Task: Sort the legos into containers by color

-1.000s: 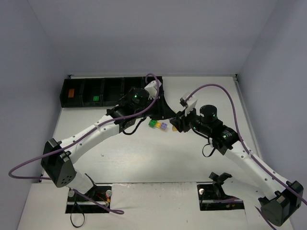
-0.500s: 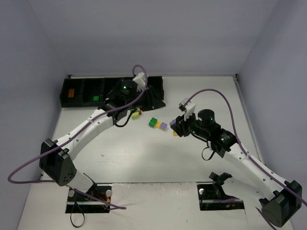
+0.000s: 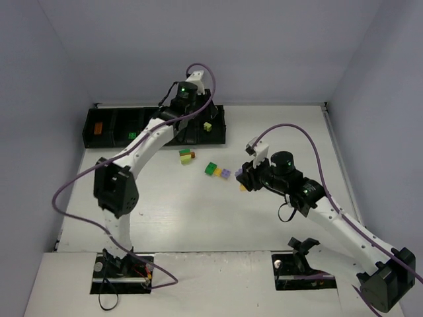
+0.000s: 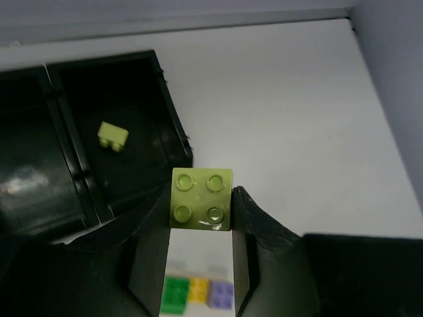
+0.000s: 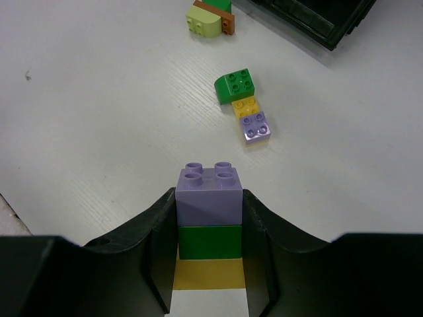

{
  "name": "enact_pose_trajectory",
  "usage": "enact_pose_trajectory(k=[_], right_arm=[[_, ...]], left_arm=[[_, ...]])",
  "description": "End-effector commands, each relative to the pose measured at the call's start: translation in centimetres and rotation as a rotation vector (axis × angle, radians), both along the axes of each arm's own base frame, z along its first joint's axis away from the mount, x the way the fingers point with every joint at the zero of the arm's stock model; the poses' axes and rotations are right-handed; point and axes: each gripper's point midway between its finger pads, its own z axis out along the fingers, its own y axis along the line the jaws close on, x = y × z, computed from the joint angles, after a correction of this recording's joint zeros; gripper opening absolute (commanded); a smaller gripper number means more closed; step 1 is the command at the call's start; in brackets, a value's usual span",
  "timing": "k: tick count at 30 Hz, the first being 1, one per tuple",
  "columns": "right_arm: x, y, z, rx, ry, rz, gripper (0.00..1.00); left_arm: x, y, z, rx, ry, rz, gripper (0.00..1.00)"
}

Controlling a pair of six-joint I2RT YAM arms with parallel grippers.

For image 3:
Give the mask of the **lime small lego brick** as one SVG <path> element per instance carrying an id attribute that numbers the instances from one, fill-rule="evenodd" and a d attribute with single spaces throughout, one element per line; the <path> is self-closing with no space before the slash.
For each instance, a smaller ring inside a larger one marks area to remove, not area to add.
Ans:
<path id="1" fill-rule="evenodd" d="M 212 124 L 209 122 L 204 123 L 204 130 L 210 132 L 212 130 Z"/>

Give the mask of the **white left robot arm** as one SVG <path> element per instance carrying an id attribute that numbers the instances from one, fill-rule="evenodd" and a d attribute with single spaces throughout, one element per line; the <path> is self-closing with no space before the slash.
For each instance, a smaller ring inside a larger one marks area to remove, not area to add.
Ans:
<path id="1" fill-rule="evenodd" d="M 130 213 L 139 201 L 136 179 L 153 155 L 172 141 L 188 125 L 189 115 L 204 105 L 197 96 L 206 94 L 200 79 L 179 82 L 176 96 L 169 106 L 160 106 L 148 124 L 120 154 L 133 151 L 95 171 L 94 197 L 104 215 L 105 227 L 120 249 L 112 241 L 102 251 L 104 271 L 118 277 L 128 275 L 135 260 L 128 255 L 133 250 L 130 238 Z"/>

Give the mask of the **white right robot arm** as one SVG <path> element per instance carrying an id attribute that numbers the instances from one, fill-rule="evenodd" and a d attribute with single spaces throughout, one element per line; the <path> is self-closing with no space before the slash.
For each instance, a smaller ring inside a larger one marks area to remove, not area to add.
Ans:
<path id="1" fill-rule="evenodd" d="M 320 269 L 347 280 L 373 309 L 388 313 L 415 284 L 416 257 L 406 247 L 398 250 L 378 239 L 335 204 L 322 184 L 296 169 L 287 151 L 267 156 L 266 150 L 247 149 L 253 157 L 236 179 L 247 191 L 262 188 L 280 195 L 285 205 L 324 228 L 349 255 L 323 246 L 315 238 L 291 238 L 296 264 L 303 274 Z"/>

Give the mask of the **orange lego brick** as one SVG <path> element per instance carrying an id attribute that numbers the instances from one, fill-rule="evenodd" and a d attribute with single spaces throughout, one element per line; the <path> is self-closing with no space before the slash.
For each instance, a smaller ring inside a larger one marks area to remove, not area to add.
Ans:
<path id="1" fill-rule="evenodd" d="M 95 123 L 94 129 L 93 129 L 93 134 L 94 135 L 101 135 L 102 134 L 102 122 Z"/>

